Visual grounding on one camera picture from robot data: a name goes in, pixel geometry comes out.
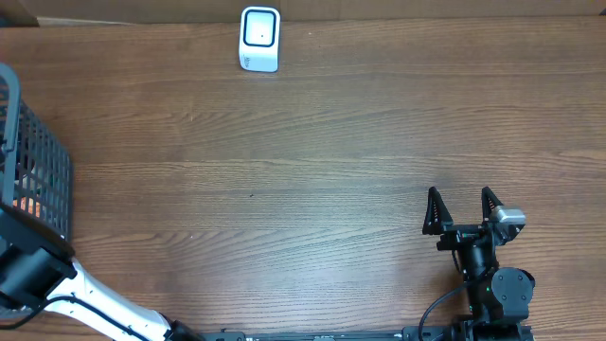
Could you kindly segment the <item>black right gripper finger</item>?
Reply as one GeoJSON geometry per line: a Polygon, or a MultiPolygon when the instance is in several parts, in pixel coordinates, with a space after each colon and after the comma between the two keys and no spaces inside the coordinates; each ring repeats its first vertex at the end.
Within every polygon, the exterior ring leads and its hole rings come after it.
{"type": "Polygon", "coordinates": [[[489,187],[483,187],[481,191],[482,215],[485,222],[497,222],[498,208],[503,204],[489,187]]]}
{"type": "Polygon", "coordinates": [[[422,234],[441,235],[450,231],[454,225],[454,221],[436,187],[429,188],[427,199],[422,234]]]}

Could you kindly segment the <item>orange tissue pack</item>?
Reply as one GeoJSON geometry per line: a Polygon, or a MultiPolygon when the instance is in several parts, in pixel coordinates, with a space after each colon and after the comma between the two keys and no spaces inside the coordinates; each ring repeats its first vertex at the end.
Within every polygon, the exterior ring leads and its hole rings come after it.
{"type": "Polygon", "coordinates": [[[36,202],[32,198],[22,197],[20,199],[14,199],[13,205],[37,218],[40,218],[41,214],[43,213],[40,203],[36,202]]]}

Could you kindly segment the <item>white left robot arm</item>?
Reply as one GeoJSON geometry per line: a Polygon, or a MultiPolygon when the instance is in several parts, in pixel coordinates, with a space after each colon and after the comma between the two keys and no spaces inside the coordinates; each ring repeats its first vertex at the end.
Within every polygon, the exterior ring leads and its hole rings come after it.
{"type": "Polygon", "coordinates": [[[178,320],[171,321],[121,296],[89,274],[65,239],[35,217],[1,205],[1,306],[26,308],[16,330],[43,311],[63,314],[114,340],[200,340],[178,320]]]}

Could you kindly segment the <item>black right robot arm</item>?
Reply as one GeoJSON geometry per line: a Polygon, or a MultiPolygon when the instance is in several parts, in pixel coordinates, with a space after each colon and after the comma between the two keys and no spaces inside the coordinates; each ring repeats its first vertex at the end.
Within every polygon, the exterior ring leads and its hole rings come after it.
{"type": "Polygon", "coordinates": [[[423,313],[416,329],[418,340],[532,340],[532,330],[522,325],[529,317],[529,303],[536,287],[526,270],[502,267],[496,248],[513,241],[526,225],[526,215],[505,206],[484,187],[482,221],[455,224],[438,189],[428,189],[422,233],[439,237],[437,250],[449,251],[462,284],[436,299],[423,313]],[[466,293],[470,313],[446,327],[430,331],[425,322],[441,303],[466,293]]]}

